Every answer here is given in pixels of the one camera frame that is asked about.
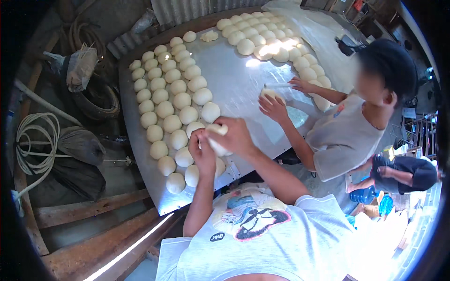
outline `white t-shirt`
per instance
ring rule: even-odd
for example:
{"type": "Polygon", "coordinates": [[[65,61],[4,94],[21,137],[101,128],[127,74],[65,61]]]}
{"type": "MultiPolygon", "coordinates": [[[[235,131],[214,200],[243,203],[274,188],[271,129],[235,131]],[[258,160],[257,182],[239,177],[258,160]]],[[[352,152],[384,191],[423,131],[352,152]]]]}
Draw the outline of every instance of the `white t-shirt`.
{"type": "Polygon", "coordinates": [[[246,183],[214,200],[194,237],[162,240],[156,280],[269,273],[290,281],[342,281],[353,232],[333,195],[305,195],[291,206],[265,183],[246,183]]]}
{"type": "Polygon", "coordinates": [[[384,130],[364,117],[364,100],[354,92],[325,112],[305,137],[314,152],[314,166],[326,182],[361,166],[378,146],[384,130]]]}

